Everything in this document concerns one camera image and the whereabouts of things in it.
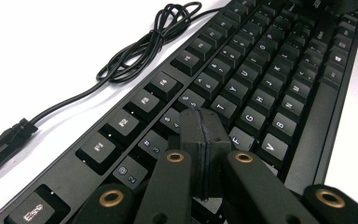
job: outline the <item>brass insert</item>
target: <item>brass insert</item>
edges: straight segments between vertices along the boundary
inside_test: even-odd
[[[117,197],[114,198],[113,200],[107,199],[107,197],[111,194],[115,194]],[[118,189],[111,189],[105,192],[103,195],[101,195],[100,204],[103,207],[113,207],[120,204],[121,201],[123,201],[123,198],[124,198],[123,192],[121,192]]]
[[[319,201],[331,207],[341,208],[345,206],[344,200],[335,192],[328,189],[318,189],[316,191],[316,197],[319,199]]]
[[[248,162],[252,162],[253,161],[253,157],[246,154],[246,153],[243,153],[243,152],[240,152],[240,153],[237,153],[237,155],[235,155],[235,159],[237,159],[237,161],[240,161],[240,162],[243,162],[243,163],[248,163]]]
[[[173,152],[168,154],[167,160],[170,162],[179,162],[182,161],[185,157],[181,153]]]

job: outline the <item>round hole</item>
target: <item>round hole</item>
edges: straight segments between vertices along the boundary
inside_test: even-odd
[[[338,196],[335,192],[327,189],[318,189],[316,191],[316,198],[318,198],[322,203],[331,207],[341,208],[345,206],[345,202],[340,196]]]
[[[124,194],[118,189],[111,189],[105,192],[100,197],[100,204],[103,207],[113,207],[123,201]]]
[[[184,158],[185,157],[182,154],[178,153],[178,152],[170,153],[167,156],[167,160],[171,161],[171,162],[179,162],[179,161],[182,161]]]
[[[153,217],[153,223],[155,224],[164,224],[164,223],[167,223],[167,216],[165,214],[157,214]]]
[[[298,219],[298,217],[295,216],[287,216],[286,217],[286,222],[289,224],[300,224],[300,219]]]
[[[251,162],[253,161],[253,157],[246,154],[246,153],[237,153],[237,155],[235,155],[235,158],[237,159],[237,161],[240,161],[240,162]]]

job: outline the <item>cable plug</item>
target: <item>cable plug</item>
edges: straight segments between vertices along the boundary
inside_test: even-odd
[[[0,135],[0,167],[21,150],[37,128],[27,119],[20,120]]]

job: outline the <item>black keyboard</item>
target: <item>black keyboard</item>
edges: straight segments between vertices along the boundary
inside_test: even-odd
[[[194,125],[179,119],[191,107],[217,113],[236,149],[301,195],[324,182],[357,46],[358,9],[233,0],[2,208],[0,223],[66,223],[100,186],[136,189],[169,136]],[[194,199],[193,222],[223,223],[220,203]]]

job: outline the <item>keyboard cable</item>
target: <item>keyboard cable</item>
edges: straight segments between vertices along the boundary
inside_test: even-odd
[[[192,21],[221,9],[215,8],[194,16],[200,11],[201,7],[200,2],[191,2],[183,6],[168,4],[157,13],[153,30],[114,55],[97,74],[96,79],[98,82],[93,87],[53,105],[30,121],[22,119],[19,123],[5,130],[0,135],[0,167],[17,154],[28,142],[37,131],[35,125],[38,121],[52,112],[92,94],[108,81],[122,83],[133,80],[153,61],[162,47],[182,35]]]

